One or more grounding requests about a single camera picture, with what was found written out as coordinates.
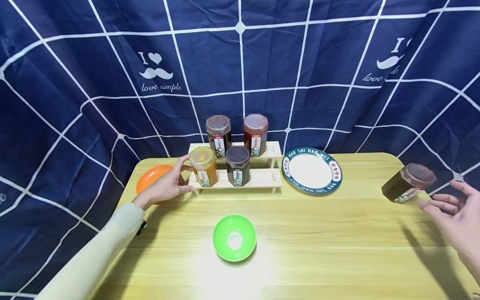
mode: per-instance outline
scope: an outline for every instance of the human hand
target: human hand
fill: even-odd
[[[467,199],[436,194],[433,200],[419,200],[418,205],[458,251],[460,259],[468,264],[468,261],[480,258],[480,192],[465,182],[452,180],[450,184],[462,191]],[[440,208],[454,216],[443,213]]]
[[[185,180],[180,175],[182,171],[192,171],[192,167],[183,164],[189,157],[190,154],[180,157],[173,169],[138,194],[132,201],[133,204],[141,207],[143,210],[147,210],[156,202],[172,199],[186,192],[195,191],[193,186],[186,185]]]

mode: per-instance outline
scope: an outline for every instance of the white plate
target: white plate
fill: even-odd
[[[294,187],[311,194],[328,194],[342,183],[342,169],[338,163],[315,148],[300,147],[285,153],[282,171]]]

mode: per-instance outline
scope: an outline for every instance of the sleeve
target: sleeve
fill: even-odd
[[[86,300],[122,249],[133,239],[145,211],[133,203],[122,205],[103,229],[58,272],[37,300]]]

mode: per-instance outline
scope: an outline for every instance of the jar label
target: jar label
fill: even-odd
[[[261,134],[252,134],[252,145],[250,147],[250,156],[259,157],[260,156],[260,145],[262,142]]]
[[[411,189],[407,190],[405,193],[398,196],[395,200],[393,200],[393,202],[400,203],[400,204],[405,203],[410,198],[413,198],[416,195],[418,195],[421,191],[422,190],[411,188]]]
[[[243,186],[242,169],[233,169],[233,186]]]
[[[208,179],[206,170],[197,170],[198,181],[203,187],[210,186],[210,180]]]
[[[225,157],[225,142],[223,135],[214,135],[213,142],[215,145],[215,155],[217,158]]]

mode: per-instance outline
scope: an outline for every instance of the blue curtain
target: blue curtain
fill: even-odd
[[[474,0],[0,4],[0,299],[32,298],[132,169],[262,113],[283,151],[388,152],[480,187]]]

